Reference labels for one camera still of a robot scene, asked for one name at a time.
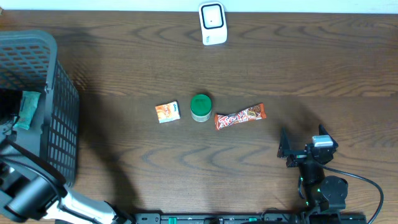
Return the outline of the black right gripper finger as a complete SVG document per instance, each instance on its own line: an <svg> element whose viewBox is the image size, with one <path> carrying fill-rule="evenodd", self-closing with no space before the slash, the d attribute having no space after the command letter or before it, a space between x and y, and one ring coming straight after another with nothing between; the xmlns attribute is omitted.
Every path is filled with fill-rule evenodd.
<svg viewBox="0 0 398 224"><path fill-rule="evenodd" d="M277 152L278 158L288 157L290 154L290 144L287 138L287 133L284 128L280 132L279 148Z"/></svg>
<svg viewBox="0 0 398 224"><path fill-rule="evenodd" d="M325 129L324 125L319 124L318 126L318 132L319 132L319 136L322 140L333 140L333 138L329 135L329 133L327 132L327 130Z"/></svg>

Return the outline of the red chocolate bar wrapper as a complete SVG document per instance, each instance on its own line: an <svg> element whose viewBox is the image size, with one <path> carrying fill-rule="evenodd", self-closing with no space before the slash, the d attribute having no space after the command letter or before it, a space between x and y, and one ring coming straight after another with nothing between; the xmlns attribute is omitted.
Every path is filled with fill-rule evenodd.
<svg viewBox="0 0 398 224"><path fill-rule="evenodd" d="M267 115L264 109L264 104L259 103L258 105L251 106L240 112L222 115L215 115L215 128L221 130L228 126L232 126L238 123L245 123L248 121L254 121L259 119L266 119Z"/></svg>

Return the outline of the green lid jar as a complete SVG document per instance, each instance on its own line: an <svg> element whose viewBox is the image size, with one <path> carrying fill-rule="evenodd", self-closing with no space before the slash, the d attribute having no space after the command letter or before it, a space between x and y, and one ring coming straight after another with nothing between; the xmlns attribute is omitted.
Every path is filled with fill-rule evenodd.
<svg viewBox="0 0 398 224"><path fill-rule="evenodd" d="M195 95L190 104L192 118L197 122L209 120L212 111L212 101L209 96L199 94Z"/></svg>

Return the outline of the orange small box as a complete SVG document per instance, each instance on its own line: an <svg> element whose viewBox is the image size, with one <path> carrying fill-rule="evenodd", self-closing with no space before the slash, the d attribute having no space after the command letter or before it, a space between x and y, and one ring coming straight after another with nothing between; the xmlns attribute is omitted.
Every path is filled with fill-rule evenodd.
<svg viewBox="0 0 398 224"><path fill-rule="evenodd" d="M180 112L177 101L155 107L159 123L167 123L180 119Z"/></svg>

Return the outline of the mint green wipes packet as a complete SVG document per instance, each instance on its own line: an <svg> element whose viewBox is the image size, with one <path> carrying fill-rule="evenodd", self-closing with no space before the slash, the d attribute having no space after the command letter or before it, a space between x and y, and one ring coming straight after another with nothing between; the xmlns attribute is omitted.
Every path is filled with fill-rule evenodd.
<svg viewBox="0 0 398 224"><path fill-rule="evenodd" d="M34 118L35 111L38 107L41 93L36 91L23 91L18 119L15 127L29 130L30 124Z"/></svg>

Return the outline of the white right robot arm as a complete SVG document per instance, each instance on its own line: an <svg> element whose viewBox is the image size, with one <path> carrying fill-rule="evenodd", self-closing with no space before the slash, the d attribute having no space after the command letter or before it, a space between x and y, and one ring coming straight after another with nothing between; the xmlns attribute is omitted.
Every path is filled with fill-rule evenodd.
<svg viewBox="0 0 398 224"><path fill-rule="evenodd" d="M338 143L328 134L323 125L318 126L319 134L301 151L290 148L283 153L287 167L297 167L300 172L298 190L311 208L319 213L335 212L346 208L348 183L335 175L326 176L324 166L333 160Z"/></svg>

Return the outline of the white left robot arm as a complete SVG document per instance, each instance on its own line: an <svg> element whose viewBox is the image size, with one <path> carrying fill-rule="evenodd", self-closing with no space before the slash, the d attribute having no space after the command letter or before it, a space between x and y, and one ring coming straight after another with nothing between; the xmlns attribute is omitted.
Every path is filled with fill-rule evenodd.
<svg viewBox="0 0 398 224"><path fill-rule="evenodd" d="M1 129L1 215L24 223L55 219L59 223L290 223L279 210L260 215L129 214L105 201L72 190L54 167L20 147L16 132Z"/></svg>

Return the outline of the white barcode scanner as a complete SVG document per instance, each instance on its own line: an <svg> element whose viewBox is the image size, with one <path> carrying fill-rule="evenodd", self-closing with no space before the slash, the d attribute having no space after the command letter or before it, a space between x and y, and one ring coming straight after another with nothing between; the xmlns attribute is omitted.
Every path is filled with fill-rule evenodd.
<svg viewBox="0 0 398 224"><path fill-rule="evenodd" d="M206 2L200 5L201 34L203 45L223 44L228 38L224 7L220 2Z"/></svg>

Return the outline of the grey plastic basket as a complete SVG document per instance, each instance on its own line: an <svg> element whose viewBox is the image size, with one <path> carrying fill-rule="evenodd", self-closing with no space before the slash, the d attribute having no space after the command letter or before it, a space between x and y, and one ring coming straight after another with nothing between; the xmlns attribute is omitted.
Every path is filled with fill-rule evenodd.
<svg viewBox="0 0 398 224"><path fill-rule="evenodd" d="M1 89L40 93L29 129L16 143L54 166L72 186L78 151L80 99L57 58L57 43L41 30L1 32Z"/></svg>

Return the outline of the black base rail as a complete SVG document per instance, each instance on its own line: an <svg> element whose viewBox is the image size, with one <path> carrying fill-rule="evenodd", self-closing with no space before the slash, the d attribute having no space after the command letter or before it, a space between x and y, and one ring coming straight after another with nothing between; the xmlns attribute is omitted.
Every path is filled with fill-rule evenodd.
<svg viewBox="0 0 398 224"><path fill-rule="evenodd" d="M159 214L137 213L137 224L366 224L364 215L291 215L275 210L264 214Z"/></svg>

